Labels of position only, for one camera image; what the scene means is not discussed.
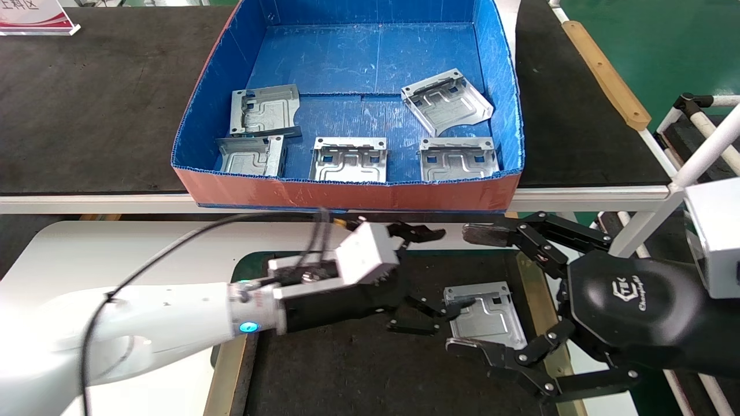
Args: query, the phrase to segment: robotic arm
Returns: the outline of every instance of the robotic arm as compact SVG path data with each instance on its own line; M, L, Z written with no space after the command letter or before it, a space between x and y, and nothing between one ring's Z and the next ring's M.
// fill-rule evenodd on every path
M124 287L97 320L87 357L89 385L132 378L250 332L282 335L386 313L391 331L433 335L458 316L461 306L427 303L396 270L409 244L439 240L444 230L343 224L353 233L326 259L315 253L306 264L298 256L272 260L265 278ZM400 248L393 237L403 239ZM44 330L17 335L36 335L36 342L3 355L13 362L0 366L0 415L59 415L69 406L79 394L87 322L112 289L72 292L41 306L40 321L31 327ZM396 318L403 307L419 309L428 321L403 322Z
M740 354L733 347L740 340L740 299L710 297L695 264L612 257L606 253L608 235L545 212L468 224L463 237L473 244L517 246L552 278L562 279L562 320L524 349L447 341L448 351L482 357L493 374L519 381L537 397L561 402L623 392L639 382L639 366L740 376ZM568 264L548 240L586 254ZM539 371L536 365L568 339L610 368L557 378Z

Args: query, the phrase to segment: black cable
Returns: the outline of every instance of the black cable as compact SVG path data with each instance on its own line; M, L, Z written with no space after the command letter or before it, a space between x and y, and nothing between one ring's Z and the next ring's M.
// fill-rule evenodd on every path
M145 264L143 264L141 267L136 269L131 275L129 275L126 280L124 280L123 283L121 283L118 287L116 287L112 292L107 293L106 299L101 302L101 304L98 306L98 308L95 310L95 312L92 314L92 317L90 318L90 321L87 323L87 328L85 329L84 336L82 338L82 351L81 351L81 357L80 357L80 396L82 399L82 414L84 416L90 416L90 403L88 400L88 394L87 394L87 356L90 352L90 340L93 337L93 330L95 328L95 325L97 324L98 316L103 312L103 308L105 305L113 300L113 298L126 286L131 284L136 278L141 276L144 272L149 270L152 266L156 265L163 259L165 259L167 256L172 254L175 250L179 249L184 244L190 242L192 239L208 232L214 229L217 229L219 227L222 227L227 224L239 222L246 219L256 219L256 218L306 218L306 217L315 217L316 223L314 226L314 231L312 233L311 241L309 242L309 250L316 242L316 238L318 236L318 227L320 226L321 218L324 216L324 212L328 212L325 209L320 209L320 211L316 215L307 214L307 213L301 213L301 212L279 212L279 213L259 213L259 214L240 214L240 215L233 215L231 217L226 217L224 219L214 221L210 224L206 224L205 226L194 229L191 232L188 232L187 234L183 235L182 237L178 238L176 241L173 241L169 246L163 248L160 252L155 254L153 257L151 257Z
M321 268L321 264L323 263L324 255L326 255L326 250L329 248L329 239L332 236L332 228L334 227L334 223L332 223L332 219L329 216L329 211L326 211L325 213L326 217L324 218L324 230L323 230L323 236L321 240L321 248L319 251L319 260L316 263L316 267L314 270Z
M303 250L300 254L300 258L298 259L298 262L287 272L286 277L288 279L293 278L295 275L296 270L298 270L308 258L309 254L311 254L314 249L314 245L316 244L316 240L319 236L319 229L321 228L321 224L325 223L324 227L331 227L332 223L332 217L329 214L329 211L326 208L319 208L319 211L316 215L316 222L314 222L314 228L311 231L311 239L309 241L309 245L306 247L305 250ZM322 249L326 249L326 242L322 242ZM320 254L320 259L323 258L323 252Z

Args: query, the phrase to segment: green floor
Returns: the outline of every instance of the green floor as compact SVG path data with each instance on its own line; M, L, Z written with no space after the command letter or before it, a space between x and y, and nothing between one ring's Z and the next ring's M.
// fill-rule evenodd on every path
M740 93L740 1L561 0L653 117L680 93Z

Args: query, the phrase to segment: metal table edge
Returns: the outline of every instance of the metal table edge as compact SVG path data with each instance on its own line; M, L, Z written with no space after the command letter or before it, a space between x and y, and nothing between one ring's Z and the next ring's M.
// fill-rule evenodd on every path
M509 211L656 211L666 186L518 189ZM195 214L265 212L261 209L202 208L190 194L0 196L0 214Z

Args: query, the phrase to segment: stamped metal plate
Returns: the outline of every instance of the stamped metal plate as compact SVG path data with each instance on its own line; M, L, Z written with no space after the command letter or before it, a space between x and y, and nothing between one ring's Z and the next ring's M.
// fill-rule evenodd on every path
M499 170L493 138L425 138L419 146L422 181L487 178Z
M310 178L315 181L385 182L384 137L317 137Z
M457 68L404 87L401 98L432 137L450 127L478 124L494 114L494 106Z
M221 172L280 176L283 169L283 136L228 137L216 139L223 156Z
M514 349L527 345L519 316L506 282L445 288L445 304L474 299L460 316L450 321L453 338L474 338L502 343Z
M275 133L286 137L300 135L300 130L297 134L291 130L295 127L293 118L298 107L300 98L295 84L234 91L229 134L269 132L262 136Z

